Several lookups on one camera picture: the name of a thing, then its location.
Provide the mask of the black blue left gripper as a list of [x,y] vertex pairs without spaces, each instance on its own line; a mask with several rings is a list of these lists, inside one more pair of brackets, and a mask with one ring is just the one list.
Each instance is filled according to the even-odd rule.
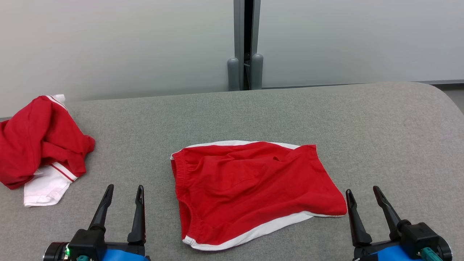
[[[89,230],[106,232],[106,216],[112,203],[113,192],[114,185],[108,185],[88,227]],[[146,243],[145,197],[142,185],[138,186],[135,205],[132,230],[127,237],[128,243],[106,243],[107,251],[103,261],[151,261],[151,258],[145,255],[145,246],[143,244],[130,244]]]

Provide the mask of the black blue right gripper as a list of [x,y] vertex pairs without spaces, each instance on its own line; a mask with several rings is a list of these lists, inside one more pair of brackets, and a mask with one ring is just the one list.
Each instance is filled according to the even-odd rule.
[[418,259],[418,251],[401,241],[401,233],[397,224],[401,221],[391,203],[387,200],[380,187],[373,186],[373,193],[378,205],[382,208],[389,228],[390,241],[372,243],[372,238],[366,232],[357,211],[357,203],[350,189],[346,190],[346,202],[350,223],[354,261],[414,261]]

